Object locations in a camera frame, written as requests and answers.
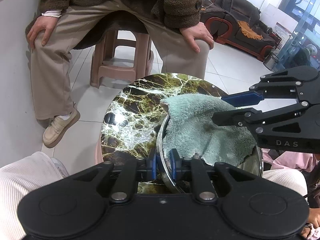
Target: poster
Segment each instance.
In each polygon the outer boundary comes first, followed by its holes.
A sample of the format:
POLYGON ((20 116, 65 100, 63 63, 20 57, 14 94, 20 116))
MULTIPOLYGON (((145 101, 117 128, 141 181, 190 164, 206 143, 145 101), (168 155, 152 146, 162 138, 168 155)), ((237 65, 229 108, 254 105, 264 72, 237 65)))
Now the poster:
POLYGON ((278 47, 276 48, 276 50, 273 52, 274 54, 278 55, 279 51, 286 44, 288 39, 291 37, 292 33, 289 30, 287 30, 285 27, 283 27, 280 23, 276 23, 276 26, 273 28, 273 32, 278 34, 282 39, 278 47))

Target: green marble surface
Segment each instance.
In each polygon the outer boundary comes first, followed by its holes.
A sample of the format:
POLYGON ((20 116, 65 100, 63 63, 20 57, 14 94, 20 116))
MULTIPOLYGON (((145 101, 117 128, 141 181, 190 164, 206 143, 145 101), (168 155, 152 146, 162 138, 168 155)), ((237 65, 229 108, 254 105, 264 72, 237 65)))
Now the green marble surface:
POLYGON ((175 73, 154 74, 125 87, 110 104, 103 121, 103 159, 122 165, 130 158, 147 157, 156 146, 157 133, 166 116, 160 100, 188 93, 226 95, 209 82, 175 73))

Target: orange cloth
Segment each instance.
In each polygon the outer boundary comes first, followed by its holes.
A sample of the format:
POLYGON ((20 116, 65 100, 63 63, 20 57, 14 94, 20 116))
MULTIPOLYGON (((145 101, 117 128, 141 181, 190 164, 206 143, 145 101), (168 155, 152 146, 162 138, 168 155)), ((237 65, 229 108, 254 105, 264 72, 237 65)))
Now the orange cloth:
POLYGON ((238 24, 241 28, 242 33, 247 36, 250 39, 255 39, 255 40, 262 40, 263 37, 261 35, 258 35, 255 33, 248 25, 247 22, 244 21, 238 21, 238 24))

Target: beige shoe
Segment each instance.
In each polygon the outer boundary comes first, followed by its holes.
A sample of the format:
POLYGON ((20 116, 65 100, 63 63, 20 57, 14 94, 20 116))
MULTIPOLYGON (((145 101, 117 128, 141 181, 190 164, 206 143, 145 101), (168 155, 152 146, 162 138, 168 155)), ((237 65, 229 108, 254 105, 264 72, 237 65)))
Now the beige shoe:
POLYGON ((78 120, 80 119, 80 113, 73 108, 71 116, 68 120, 63 120, 59 116, 56 116, 48 128, 44 131, 42 140, 47 148, 55 147, 62 139, 64 133, 78 120))

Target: brown leather sofa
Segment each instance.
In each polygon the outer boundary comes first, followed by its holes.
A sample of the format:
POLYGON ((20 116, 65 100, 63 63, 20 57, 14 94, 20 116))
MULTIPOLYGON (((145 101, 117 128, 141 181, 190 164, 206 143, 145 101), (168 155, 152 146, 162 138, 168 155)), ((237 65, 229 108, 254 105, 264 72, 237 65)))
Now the brown leather sofa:
POLYGON ((280 38, 260 21, 260 11, 247 0, 205 0, 201 21, 221 44, 230 44, 264 61, 280 38), (245 36, 238 21, 245 21, 262 40, 245 36))

